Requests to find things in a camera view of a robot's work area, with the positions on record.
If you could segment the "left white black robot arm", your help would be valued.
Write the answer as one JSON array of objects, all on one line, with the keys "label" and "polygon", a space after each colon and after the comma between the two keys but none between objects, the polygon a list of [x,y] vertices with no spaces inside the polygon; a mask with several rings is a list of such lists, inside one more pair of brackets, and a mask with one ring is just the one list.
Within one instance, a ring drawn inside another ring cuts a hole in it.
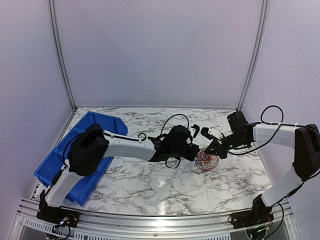
[{"label": "left white black robot arm", "polygon": [[188,126],[175,125],[169,133],[156,137],[140,133],[129,137],[92,124],[67,142],[62,152],[62,167],[47,190],[40,194],[43,213],[53,223],[63,219],[60,208],[65,197],[84,177],[94,174],[105,157],[126,157],[151,163],[167,162],[170,158],[193,162],[200,147],[193,142]]}]

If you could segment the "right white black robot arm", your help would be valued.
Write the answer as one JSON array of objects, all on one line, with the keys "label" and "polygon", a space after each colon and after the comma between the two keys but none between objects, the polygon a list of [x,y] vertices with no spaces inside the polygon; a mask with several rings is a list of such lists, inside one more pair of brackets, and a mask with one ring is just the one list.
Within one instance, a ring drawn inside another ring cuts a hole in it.
[{"label": "right white black robot arm", "polygon": [[247,219],[252,224],[258,224],[274,205],[294,195],[305,182],[319,175],[320,132],[315,124],[288,124],[282,120],[249,123],[242,111],[231,113],[227,120],[232,132],[230,135],[218,138],[207,127],[201,129],[201,134],[211,141],[204,151],[207,155],[225,159],[228,155],[236,156],[235,150],[250,148],[252,143],[260,143],[261,147],[274,144],[294,150],[294,159],[288,172],[252,202]]}]

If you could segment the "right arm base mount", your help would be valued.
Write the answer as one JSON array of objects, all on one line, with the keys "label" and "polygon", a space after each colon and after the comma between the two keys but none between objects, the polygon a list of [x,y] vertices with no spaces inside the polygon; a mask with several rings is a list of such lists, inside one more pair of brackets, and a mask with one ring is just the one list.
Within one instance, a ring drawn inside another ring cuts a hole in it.
[{"label": "right arm base mount", "polygon": [[229,215],[227,221],[234,229],[247,228],[274,220],[271,206],[266,206],[262,194],[258,195],[252,202],[250,210],[234,212]]}]

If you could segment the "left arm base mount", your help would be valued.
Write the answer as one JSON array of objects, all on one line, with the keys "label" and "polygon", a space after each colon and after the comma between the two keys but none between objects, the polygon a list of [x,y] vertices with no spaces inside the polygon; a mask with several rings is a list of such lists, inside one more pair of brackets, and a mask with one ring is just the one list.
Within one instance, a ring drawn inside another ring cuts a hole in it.
[{"label": "left arm base mount", "polygon": [[71,228],[76,228],[79,222],[80,213],[61,207],[49,206],[46,202],[46,196],[46,191],[42,190],[39,196],[40,202],[36,218],[59,226],[68,225]]}]

